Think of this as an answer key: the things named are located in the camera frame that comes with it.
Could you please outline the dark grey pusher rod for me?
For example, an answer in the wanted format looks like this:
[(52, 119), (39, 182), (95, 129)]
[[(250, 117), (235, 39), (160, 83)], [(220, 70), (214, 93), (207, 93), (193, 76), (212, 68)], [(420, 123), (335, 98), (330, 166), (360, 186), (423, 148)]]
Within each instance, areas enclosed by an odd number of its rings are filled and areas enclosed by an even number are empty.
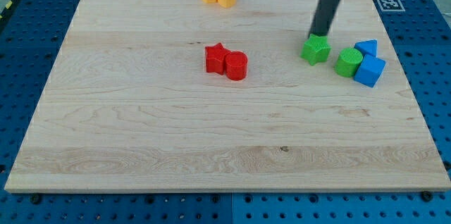
[(340, 0), (319, 0), (311, 22), (309, 34), (326, 36), (335, 17)]

